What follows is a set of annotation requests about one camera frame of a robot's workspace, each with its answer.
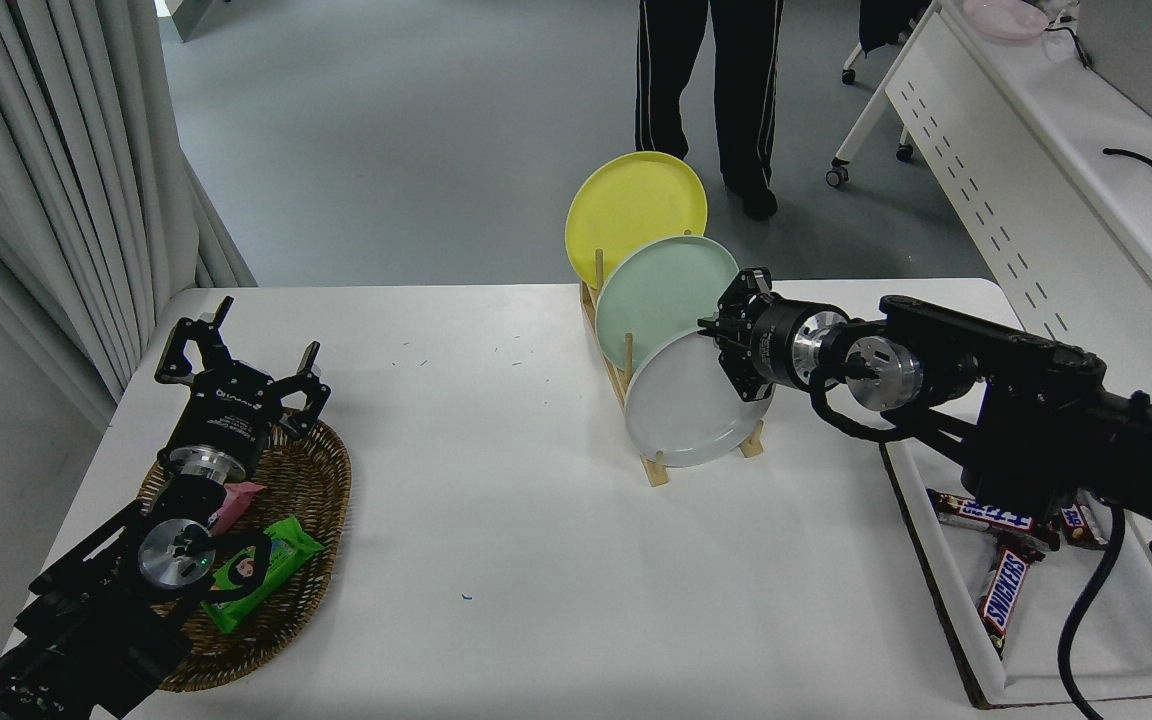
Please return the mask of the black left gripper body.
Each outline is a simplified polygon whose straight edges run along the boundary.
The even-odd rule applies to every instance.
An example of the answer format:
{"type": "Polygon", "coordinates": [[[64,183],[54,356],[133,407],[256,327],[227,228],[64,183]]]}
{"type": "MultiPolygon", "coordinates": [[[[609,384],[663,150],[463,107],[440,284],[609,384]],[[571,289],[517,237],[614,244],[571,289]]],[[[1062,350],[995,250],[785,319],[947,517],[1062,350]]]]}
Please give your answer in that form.
{"type": "Polygon", "coordinates": [[[169,437],[169,462],[183,464],[192,452],[223,454],[243,473],[255,473],[270,441],[271,429],[282,416],[273,397],[274,379],[247,365],[225,365],[195,374],[191,396],[169,437]]]}

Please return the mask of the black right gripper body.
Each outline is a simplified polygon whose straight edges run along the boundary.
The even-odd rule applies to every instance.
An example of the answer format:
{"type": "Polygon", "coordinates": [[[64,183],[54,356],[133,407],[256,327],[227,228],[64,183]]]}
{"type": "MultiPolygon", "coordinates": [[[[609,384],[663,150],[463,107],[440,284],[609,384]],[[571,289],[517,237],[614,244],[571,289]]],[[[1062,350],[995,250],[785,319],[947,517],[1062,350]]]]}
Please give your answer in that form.
{"type": "Polygon", "coordinates": [[[812,305],[799,300],[751,300],[750,361],[758,379],[751,393],[770,393],[773,384],[808,391],[808,382],[795,369],[797,333],[806,323],[812,305]]]}

